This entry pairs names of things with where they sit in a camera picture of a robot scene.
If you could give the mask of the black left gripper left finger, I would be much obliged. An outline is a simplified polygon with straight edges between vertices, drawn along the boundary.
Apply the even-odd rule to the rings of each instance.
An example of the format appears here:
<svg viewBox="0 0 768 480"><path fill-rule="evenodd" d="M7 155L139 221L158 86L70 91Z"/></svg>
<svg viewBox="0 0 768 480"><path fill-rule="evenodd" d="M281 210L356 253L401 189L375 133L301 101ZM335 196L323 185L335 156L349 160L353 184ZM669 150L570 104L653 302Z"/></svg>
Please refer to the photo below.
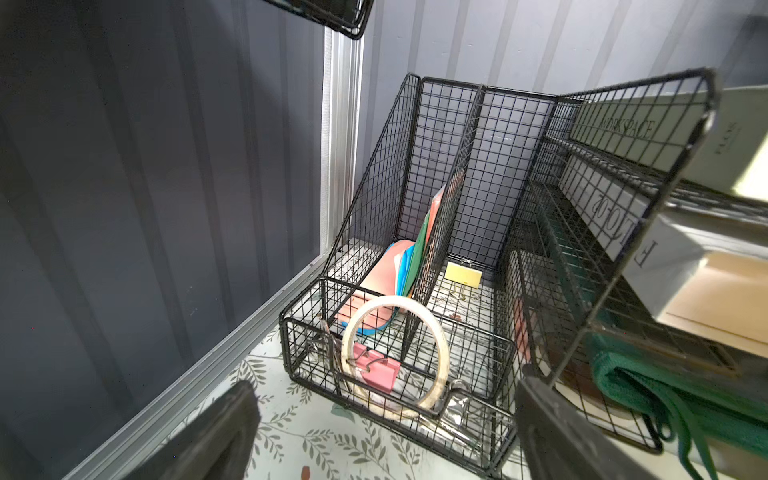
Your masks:
<svg viewBox="0 0 768 480"><path fill-rule="evenodd" d="M242 479L260 420L253 385L239 381L126 477Z"/></svg>

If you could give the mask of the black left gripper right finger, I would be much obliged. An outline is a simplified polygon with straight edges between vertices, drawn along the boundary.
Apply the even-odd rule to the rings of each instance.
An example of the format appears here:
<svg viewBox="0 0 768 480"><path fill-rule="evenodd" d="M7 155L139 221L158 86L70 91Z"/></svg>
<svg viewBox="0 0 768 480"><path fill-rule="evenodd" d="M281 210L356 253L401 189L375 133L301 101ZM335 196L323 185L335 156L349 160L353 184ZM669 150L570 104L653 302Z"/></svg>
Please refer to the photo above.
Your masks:
<svg viewBox="0 0 768 480"><path fill-rule="evenodd" d="M541 379L515 391L517 431L533 479L651 479Z"/></svg>

